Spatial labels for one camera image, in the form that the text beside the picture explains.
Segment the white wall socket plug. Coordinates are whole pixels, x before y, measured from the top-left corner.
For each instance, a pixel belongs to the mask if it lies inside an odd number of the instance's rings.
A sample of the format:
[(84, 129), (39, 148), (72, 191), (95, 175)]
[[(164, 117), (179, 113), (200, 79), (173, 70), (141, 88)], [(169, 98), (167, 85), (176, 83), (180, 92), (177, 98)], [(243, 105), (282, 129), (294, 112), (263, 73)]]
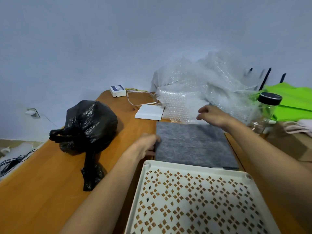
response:
[(35, 109), (35, 108), (27, 108), (25, 115), (28, 115), (34, 119), (40, 119), (41, 118), (40, 114), (38, 113), (37, 109)]

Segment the grey felt mat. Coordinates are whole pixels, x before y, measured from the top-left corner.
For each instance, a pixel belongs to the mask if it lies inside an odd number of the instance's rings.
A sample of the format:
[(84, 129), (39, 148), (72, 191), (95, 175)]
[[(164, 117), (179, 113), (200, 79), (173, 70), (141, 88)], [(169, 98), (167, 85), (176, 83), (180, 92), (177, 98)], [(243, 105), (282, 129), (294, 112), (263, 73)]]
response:
[(222, 129), (209, 124), (157, 122), (156, 161), (238, 170), (239, 164)]

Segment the pale pink cloth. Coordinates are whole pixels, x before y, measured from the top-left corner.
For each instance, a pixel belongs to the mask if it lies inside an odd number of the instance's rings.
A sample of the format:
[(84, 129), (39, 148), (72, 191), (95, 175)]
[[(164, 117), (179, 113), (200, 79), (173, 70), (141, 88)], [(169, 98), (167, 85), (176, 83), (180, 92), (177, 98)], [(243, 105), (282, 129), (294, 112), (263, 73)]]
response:
[(287, 134), (305, 133), (312, 138), (312, 119), (284, 122), (283, 128)]

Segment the person's right hand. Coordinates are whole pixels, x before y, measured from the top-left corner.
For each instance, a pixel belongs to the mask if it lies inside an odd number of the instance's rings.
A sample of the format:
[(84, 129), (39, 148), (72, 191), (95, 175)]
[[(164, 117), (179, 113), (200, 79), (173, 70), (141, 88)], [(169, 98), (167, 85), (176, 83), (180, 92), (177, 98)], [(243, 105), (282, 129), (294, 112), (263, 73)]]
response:
[(232, 116), (225, 113), (217, 106), (213, 106), (213, 109), (210, 111), (210, 113), (212, 114), (210, 120), (205, 122), (207, 122), (210, 125), (221, 128), (225, 132), (228, 132), (228, 125), (229, 122), (231, 122), (232, 120)]

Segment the glass jar with black lid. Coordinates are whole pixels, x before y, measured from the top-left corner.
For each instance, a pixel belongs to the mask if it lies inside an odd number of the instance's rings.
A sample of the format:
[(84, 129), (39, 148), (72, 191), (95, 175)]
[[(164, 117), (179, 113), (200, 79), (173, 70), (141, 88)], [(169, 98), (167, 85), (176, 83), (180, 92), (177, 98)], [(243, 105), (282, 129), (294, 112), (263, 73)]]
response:
[(247, 120), (247, 126), (260, 135), (265, 130), (283, 97), (270, 92), (261, 92)]

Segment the white perforated plastic tray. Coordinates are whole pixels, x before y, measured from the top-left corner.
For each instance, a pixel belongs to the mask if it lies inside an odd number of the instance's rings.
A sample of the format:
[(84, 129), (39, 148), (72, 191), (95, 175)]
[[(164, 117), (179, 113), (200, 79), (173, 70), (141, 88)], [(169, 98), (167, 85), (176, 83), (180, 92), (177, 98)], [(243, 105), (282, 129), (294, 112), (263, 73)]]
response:
[(245, 172), (146, 160), (124, 234), (281, 234)]

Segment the clear bubble wrap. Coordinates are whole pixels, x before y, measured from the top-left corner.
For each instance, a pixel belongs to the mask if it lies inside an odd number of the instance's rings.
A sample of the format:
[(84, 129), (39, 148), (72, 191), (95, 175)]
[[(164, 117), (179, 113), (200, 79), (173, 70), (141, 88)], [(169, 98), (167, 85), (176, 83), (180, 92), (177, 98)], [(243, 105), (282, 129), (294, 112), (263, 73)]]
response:
[(182, 57), (165, 64), (154, 72), (151, 89), (171, 122), (205, 124), (196, 120), (197, 110), (214, 105), (246, 124), (263, 72), (228, 51), (211, 51), (198, 61)]

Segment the long black antenna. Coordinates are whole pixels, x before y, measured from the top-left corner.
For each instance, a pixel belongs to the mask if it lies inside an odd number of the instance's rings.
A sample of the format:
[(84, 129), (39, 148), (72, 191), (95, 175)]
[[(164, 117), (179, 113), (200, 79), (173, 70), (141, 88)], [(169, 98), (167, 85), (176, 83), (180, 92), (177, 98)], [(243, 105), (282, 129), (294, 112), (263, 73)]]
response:
[(267, 71), (265, 77), (263, 78), (263, 81), (262, 81), (262, 83), (261, 83), (261, 85), (260, 85), (258, 91), (263, 90), (264, 85), (265, 85), (265, 83), (266, 83), (266, 81), (267, 81), (267, 79), (268, 79), (268, 77), (269, 77), (269, 75), (270, 75), (271, 69), (272, 69), (271, 67), (268, 69), (268, 71)]

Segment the flat white box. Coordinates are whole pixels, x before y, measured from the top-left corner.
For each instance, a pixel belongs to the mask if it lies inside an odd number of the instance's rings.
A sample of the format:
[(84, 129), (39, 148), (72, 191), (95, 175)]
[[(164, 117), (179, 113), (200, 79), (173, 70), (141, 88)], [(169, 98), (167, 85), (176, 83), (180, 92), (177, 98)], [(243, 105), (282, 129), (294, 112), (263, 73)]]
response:
[(135, 118), (161, 121), (163, 112), (163, 106), (142, 105), (138, 112), (135, 114)]

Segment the small white device box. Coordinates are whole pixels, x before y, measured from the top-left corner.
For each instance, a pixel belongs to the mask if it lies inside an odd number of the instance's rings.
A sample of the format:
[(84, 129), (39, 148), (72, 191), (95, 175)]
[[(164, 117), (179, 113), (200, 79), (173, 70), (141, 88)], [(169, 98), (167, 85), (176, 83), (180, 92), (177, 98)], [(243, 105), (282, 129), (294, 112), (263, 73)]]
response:
[(126, 89), (124, 89), (121, 85), (110, 86), (110, 92), (114, 98), (127, 96)]

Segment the person's right forearm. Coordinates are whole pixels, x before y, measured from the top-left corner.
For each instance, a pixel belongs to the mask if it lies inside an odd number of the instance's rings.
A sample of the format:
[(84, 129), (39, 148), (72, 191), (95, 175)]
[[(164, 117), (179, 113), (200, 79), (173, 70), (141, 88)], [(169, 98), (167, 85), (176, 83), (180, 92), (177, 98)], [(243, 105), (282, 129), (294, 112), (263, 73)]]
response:
[(268, 182), (274, 196), (312, 234), (312, 171), (225, 114), (222, 125)]

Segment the black plastic bag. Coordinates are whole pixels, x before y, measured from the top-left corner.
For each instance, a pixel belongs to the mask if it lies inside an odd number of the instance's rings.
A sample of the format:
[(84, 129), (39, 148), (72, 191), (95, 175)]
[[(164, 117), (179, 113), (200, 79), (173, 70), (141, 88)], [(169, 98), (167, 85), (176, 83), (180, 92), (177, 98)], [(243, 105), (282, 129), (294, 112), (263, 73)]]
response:
[(85, 153), (81, 169), (85, 192), (92, 191), (104, 178), (96, 155), (110, 145), (117, 127), (117, 115), (109, 106), (99, 101), (83, 100), (67, 110), (64, 128), (49, 133), (49, 139), (58, 143), (61, 151), (70, 155)]

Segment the green fabric bag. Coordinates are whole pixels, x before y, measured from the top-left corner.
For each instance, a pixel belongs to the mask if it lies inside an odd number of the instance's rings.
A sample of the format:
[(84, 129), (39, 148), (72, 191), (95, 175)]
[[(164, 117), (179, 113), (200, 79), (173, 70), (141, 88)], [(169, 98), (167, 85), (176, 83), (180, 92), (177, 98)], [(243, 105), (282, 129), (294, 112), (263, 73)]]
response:
[(283, 99), (276, 107), (271, 120), (279, 122), (312, 119), (312, 89), (294, 87), (286, 82), (265, 86), (262, 92), (280, 95)]

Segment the person's left hand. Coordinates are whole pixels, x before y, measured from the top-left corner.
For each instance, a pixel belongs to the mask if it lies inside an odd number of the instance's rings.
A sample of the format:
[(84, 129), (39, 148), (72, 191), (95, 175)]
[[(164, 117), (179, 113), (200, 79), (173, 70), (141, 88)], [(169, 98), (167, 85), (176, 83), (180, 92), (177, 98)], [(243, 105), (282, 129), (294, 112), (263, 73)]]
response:
[(126, 151), (130, 157), (141, 160), (145, 156), (145, 135), (147, 133), (143, 133)]

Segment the person's left forearm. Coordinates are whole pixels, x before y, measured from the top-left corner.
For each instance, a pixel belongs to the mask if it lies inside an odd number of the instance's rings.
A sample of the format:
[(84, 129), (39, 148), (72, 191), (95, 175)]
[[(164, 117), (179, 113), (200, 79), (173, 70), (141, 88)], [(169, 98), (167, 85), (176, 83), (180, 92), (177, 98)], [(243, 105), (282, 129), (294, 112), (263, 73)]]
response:
[(111, 234), (144, 151), (128, 148), (68, 219), (60, 234)]

